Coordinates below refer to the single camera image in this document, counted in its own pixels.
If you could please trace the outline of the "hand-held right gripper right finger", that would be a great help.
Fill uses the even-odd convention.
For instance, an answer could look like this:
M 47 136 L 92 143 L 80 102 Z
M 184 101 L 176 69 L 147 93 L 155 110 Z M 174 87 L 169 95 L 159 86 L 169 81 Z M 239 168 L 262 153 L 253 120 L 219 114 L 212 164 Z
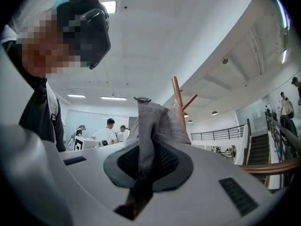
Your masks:
M 155 193 L 134 226 L 255 226 L 258 210 L 271 198 L 256 178 L 224 157 L 169 140 L 190 156 L 194 170 L 177 190 Z M 242 216 L 220 180 L 232 178 L 254 200 L 256 207 Z

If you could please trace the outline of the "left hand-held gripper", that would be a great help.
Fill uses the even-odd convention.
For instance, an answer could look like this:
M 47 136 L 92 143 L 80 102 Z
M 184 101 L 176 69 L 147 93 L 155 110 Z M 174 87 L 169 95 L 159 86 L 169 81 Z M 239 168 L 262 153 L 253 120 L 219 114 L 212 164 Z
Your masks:
M 96 148 L 101 146 L 103 146 L 101 141 L 92 138 L 76 136 L 74 140 L 73 150 L 78 151 L 78 150 L 91 149 L 91 148 Z

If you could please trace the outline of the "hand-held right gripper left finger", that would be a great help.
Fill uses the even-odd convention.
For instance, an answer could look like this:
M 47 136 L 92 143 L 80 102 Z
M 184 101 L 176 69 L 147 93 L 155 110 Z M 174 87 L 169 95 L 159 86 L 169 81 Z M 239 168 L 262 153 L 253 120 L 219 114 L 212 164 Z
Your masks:
M 67 188 L 71 194 L 75 226 L 140 226 L 114 212 L 125 203 L 129 190 L 115 186 L 103 169 L 110 154 L 137 144 L 137 139 L 131 139 L 110 146 L 60 153 L 63 161 L 85 158 L 85 161 L 66 166 L 72 176 L 72 183 Z

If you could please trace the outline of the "grey cap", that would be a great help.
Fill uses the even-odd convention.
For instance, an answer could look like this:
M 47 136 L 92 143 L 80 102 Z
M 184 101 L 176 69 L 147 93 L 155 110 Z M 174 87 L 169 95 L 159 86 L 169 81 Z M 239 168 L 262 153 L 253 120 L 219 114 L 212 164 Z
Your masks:
M 134 220 L 150 202 L 154 193 L 174 191 L 191 176 L 194 165 L 183 150 L 191 145 L 178 117 L 168 108 L 147 97 L 137 97 L 138 118 L 129 145 L 110 156 L 103 168 L 111 181 L 129 189 L 124 204 L 114 212 Z

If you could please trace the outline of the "brown wooden coat rack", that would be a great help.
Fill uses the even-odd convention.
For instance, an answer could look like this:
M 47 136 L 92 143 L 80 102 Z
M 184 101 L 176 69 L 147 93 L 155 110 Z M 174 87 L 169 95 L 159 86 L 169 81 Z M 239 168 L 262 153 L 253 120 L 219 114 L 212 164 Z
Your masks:
M 178 84 L 178 80 L 176 76 L 172 77 L 172 85 L 174 89 L 174 97 L 175 97 L 175 103 L 177 108 L 177 116 L 181 122 L 181 124 L 184 126 L 184 129 L 186 130 L 186 122 L 184 117 L 184 111 L 185 109 L 197 98 L 197 94 L 193 94 L 193 96 L 185 103 L 182 103 L 182 96 L 181 96 L 181 89 Z

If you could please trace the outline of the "distant group of people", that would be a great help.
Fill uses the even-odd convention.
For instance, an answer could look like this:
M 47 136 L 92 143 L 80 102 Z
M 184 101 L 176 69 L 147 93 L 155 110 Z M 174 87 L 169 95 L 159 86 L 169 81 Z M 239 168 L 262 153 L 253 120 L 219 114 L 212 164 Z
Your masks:
M 234 162 L 236 157 L 236 148 L 232 146 L 231 148 L 222 148 L 220 146 L 212 146 L 212 152 L 223 156 L 224 158 Z

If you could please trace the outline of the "distant black balcony railing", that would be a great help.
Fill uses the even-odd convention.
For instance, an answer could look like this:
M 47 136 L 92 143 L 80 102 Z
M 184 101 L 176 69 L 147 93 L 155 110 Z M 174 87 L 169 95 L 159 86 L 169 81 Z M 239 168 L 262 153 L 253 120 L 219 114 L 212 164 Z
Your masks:
M 222 140 L 222 139 L 234 139 L 241 138 L 244 133 L 244 125 L 239 125 L 236 127 L 231 127 L 227 129 L 200 132 L 200 133 L 191 133 L 191 139 L 193 141 L 207 141 L 207 140 Z

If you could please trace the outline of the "person's black top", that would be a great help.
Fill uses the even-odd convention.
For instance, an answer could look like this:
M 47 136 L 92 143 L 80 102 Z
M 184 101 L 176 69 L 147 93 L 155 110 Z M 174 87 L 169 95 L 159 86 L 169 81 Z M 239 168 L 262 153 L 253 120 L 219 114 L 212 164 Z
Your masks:
M 22 113 L 19 125 L 36 133 L 41 140 L 54 143 L 59 152 L 64 152 L 66 148 L 63 143 L 61 106 L 57 100 L 52 103 L 56 106 L 55 113 L 49 108 L 48 94 L 50 98 L 56 99 L 56 96 L 50 91 L 47 78 L 31 75 L 25 70 L 20 59 L 22 50 L 20 44 L 11 40 L 4 42 L 2 46 L 15 68 L 33 89 L 33 95 Z

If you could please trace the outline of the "dark staircase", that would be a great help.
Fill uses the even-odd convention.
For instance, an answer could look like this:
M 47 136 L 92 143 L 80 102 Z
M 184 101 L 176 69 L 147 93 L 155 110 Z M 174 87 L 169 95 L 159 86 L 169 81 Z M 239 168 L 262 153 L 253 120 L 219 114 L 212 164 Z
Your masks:
M 265 165 L 270 163 L 270 145 L 268 128 L 252 132 L 250 120 L 247 119 L 247 146 L 244 149 L 243 165 Z

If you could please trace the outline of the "black bag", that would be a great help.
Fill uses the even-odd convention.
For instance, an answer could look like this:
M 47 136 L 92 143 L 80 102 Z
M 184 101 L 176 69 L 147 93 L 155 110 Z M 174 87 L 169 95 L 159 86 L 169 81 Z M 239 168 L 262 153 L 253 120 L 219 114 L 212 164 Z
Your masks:
M 280 124 L 282 127 L 286 128 L 287 130 L 292 132 L 296 137 L 298 136 L 296 126 L 295 126 L 293 120 L 290 119 L 290 117 L 288 115 L 280 116 Z

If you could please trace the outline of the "teal hair clip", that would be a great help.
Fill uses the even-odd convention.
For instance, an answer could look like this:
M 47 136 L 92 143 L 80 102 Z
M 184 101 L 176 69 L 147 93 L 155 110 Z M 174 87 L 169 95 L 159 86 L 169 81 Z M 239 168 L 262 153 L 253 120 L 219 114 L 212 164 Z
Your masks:
M 57 9 L 60 5 L 68 2 L 70 2 L 70 0 L 54 0 L 52 9 Z

